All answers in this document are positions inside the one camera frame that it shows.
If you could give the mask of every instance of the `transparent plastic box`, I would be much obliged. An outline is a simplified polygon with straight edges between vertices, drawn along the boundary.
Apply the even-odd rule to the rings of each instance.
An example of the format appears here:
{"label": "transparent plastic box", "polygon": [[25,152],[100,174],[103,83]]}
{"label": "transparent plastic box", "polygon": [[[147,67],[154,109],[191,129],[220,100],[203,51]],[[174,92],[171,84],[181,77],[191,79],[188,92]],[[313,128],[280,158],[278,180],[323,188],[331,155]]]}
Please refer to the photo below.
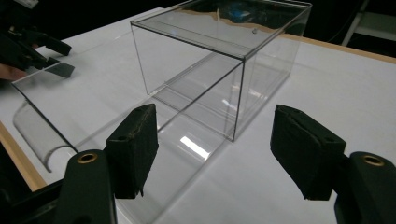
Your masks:
{"label": "transparent plastic box", "polygon": [[[59,148],[104,148],[133,108],[155,104],[160,148],[144,197],[117,201],[133,223],[153,223],[289,76],[309,10],[205,0],[133,20],[132,32],[14,82],[29,103],[14,121],[45,163]],[[71,77],[54,75],[65,63],[75,67]],[[45,129],[23,126],[37,116]],[[55,133],[56,141],[35,143]]]}

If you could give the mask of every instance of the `white tabletop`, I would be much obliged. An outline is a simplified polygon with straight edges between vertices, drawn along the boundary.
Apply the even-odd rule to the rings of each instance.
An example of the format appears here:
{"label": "white tabletop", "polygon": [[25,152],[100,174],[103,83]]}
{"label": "white tabletop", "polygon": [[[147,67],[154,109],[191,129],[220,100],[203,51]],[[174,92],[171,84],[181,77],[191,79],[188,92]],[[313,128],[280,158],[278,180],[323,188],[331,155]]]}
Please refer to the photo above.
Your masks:
{"label": "white tabletop", "polygon": [[[65,40],[78,54],[130,31],[119,21]],[[50,56],[49,51],[43,54]],[[396,64],[301,43],[290,77],[236,142],[227,142],[156,223],[336,223],[333,204],[305,201],[270,151],[277,104],[303,110],[346,140],[346,155],[367,151],[396,162]],[[23,102],[9,85],[0,89],[0,120],[44,179],[49,174],[12,118]]]}

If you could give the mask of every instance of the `white table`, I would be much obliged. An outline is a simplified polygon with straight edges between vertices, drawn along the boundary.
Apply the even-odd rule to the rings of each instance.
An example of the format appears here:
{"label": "white table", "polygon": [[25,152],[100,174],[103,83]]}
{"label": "white table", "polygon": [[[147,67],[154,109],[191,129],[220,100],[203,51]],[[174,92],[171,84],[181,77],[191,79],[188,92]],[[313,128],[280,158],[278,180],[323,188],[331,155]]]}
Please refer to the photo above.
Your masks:
{"label": "white table", "polygon": [[[129,32],[129,20],[65,42],[73,47],[72,55],[80,53]],[[275,106],[303,110],[346,140],[347,155],[367,151],[396,163],[394,86],[395,59],[305,39],[289,79],[237,141],[227,142],[215,154],[212,161],[216,162],[200,171],[156,223],[335,223],[335,193],[330,202],[305,201],[272,155]],[[52,183],[62,174],[49,174],[13,126],[13,115],[23,100],[12,87],[2,87],[0,120],[44,180]]]}

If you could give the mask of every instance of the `clear acrylic box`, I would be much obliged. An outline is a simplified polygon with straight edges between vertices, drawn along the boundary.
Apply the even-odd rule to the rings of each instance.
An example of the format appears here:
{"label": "clear acrylic box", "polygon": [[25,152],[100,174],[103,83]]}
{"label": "clear acrylic box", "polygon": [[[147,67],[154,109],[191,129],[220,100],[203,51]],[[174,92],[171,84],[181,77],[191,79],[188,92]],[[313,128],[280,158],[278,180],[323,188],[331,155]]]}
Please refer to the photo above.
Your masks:
{"label": "clear acrylic box", "polygon": [[[29,122],[18,119],[37,117],[26,108],[14,121],[45,162],[56,148],[104,148],[133,108],[155,104],[160,148],[145,195],[117,201],[133,223],[153,223],[289,76],[309,10],[292,1],[204,0],[131,21],[131,33],[14,82],[48,127],[23,127]],[[52,72],[63,63],[75,67],[69,78]],[[59,141],[34,143],[32,129]]]}

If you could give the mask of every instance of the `human hand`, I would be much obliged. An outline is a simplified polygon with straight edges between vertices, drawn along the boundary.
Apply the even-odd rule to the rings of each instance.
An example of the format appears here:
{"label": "human hand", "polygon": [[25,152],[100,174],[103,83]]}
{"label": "human hand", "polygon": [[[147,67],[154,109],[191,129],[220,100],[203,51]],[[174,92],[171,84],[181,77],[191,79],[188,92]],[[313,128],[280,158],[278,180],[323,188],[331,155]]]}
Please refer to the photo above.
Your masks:
{"label": "human hand", "polygon": [[26,72],[18,68],[0,63],[0,79],[15,81],[25,76]]}

